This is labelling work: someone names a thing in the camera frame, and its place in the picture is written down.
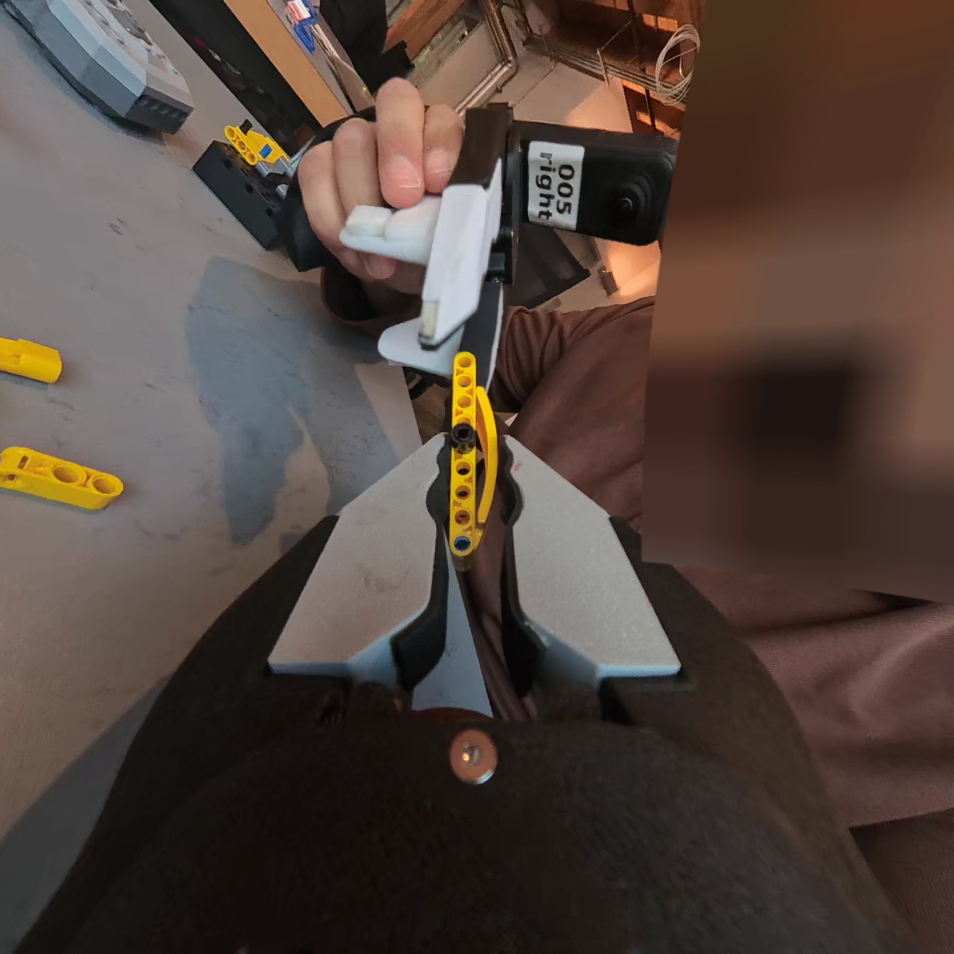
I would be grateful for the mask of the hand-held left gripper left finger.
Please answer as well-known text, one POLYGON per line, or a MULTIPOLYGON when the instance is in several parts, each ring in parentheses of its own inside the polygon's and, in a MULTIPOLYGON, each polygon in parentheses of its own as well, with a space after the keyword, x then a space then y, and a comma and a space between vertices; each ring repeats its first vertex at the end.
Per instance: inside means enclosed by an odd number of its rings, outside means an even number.
POLYGON ((437 436, 347 504, 269 655, 271 674, 467 691, 467 616, 447 548, 437 436))

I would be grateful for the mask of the yellow curved panel blue pins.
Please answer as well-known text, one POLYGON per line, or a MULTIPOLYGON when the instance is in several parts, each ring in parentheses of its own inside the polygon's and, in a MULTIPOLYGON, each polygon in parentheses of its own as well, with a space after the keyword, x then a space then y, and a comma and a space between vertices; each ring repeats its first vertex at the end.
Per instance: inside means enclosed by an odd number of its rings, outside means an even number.
POLYGON ((499 464, 499 437, 497 418, 484 388, 477 387, 474 396, 476 399, 476 432, 483 454, 483 484, 480 501, 475 511, 474 548, 477 548, 483 541, 495 495, 499 464))

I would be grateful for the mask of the short yellow three-hole beam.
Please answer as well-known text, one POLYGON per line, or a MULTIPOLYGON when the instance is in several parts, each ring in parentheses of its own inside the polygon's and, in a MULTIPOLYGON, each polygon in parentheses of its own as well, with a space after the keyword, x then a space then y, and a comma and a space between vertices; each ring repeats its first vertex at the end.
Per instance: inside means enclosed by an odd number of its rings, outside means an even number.
POLYGON ((27 447, 8 447, 2 451, 1 487, 88 511, 102 511, 125 490, 122 481, 113 474, 27 447))

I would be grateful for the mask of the yellow beam black pin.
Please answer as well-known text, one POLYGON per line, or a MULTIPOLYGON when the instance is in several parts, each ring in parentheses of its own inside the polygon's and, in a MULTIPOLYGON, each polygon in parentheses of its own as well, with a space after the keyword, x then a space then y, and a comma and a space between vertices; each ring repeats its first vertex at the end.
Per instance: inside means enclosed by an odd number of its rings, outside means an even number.
POLYGON ((476 432, 477 362, 471 352, 458 352, 452 366, 448 542, 459 568, 474 548, 475 511, 483 484, 483 454, 476 432))

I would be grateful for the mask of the black base yellow block assembly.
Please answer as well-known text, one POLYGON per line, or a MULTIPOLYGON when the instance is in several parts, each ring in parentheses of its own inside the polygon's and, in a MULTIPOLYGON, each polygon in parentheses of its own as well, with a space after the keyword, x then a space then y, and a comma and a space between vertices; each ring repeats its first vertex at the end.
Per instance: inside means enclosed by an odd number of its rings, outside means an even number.
POLYGON ((226 126, 223 135, 201 154, 193 173, 263 249, 275 250, 281 206, 304 149, 288 154, 251 120, 226 126))

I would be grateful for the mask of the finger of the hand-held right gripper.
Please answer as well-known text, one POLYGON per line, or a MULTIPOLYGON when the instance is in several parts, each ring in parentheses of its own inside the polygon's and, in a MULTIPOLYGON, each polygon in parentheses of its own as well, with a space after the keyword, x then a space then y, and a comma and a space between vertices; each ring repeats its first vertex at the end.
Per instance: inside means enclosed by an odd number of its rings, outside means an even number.
POLYGON ((503 164, 488 185, 449 185, 438 212, 422 292, 421 345, 442 346, 478 310, 502 215, 503 164))
POLYGON ((391 364, 413 369, 451 369, 458 352, 469 351, 478 369, 494 369, 505 310, 505 284, 485 280, 476 311, 443 343, 425 347, 421 320, 413 318, 384 331, 378 351, 391 364))

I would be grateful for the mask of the light wooden table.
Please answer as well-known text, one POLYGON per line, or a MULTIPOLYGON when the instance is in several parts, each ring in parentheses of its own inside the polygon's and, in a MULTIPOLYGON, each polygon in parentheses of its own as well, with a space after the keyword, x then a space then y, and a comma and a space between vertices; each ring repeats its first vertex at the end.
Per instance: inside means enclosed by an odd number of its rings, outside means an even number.
POLYGON ((282 147, 301 146, 352 113, 334 79, 318 69, 272 2, 152 5, 282 147))

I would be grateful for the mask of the person's right hand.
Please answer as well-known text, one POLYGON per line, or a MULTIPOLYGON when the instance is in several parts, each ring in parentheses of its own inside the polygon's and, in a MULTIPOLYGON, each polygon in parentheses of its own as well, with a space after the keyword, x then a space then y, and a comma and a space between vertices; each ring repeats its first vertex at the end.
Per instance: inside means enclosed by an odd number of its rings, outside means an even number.
POLYGON ((411 208, 440 195, 456 167, 465 123, 453 108, 426 106, 402 78, 377 91, 373 122, 353 117, 331 141, 313 147, 299 166, 304 209, 313 232, 340 264, 372 292, 417 296, 422 266, 349 249, 340 233, 358 206, 411 208))

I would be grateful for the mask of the grey electronic control box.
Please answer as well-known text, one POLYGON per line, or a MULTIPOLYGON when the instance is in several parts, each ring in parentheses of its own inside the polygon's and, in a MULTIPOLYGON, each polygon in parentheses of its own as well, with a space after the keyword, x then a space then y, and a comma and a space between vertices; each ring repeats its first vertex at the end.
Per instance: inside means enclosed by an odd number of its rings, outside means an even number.
POLYGON ((5 1, 71 85, 102 113, 177 133, 194 110, 185 78, 120 1, 5 1))

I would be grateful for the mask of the yellow angled beam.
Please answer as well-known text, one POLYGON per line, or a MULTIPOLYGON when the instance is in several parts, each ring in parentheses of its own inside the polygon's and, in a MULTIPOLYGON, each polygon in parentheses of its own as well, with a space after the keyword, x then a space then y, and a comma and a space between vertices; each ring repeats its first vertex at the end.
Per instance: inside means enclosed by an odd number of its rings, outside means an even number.
POLYGON ((60 353, 48 346, 30 340, 2 337, 1 372, 34 382, 51 385, 63 372, 60 353))

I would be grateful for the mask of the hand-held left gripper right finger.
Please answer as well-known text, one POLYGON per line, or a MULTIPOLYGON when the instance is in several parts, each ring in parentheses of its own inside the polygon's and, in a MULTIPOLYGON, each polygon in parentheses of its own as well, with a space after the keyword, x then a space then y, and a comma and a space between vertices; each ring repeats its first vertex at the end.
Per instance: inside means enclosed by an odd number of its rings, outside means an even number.
POLYGON ((679 674, 610 515, 520 442, 500 450, 501 641, 513 685, 679 674))

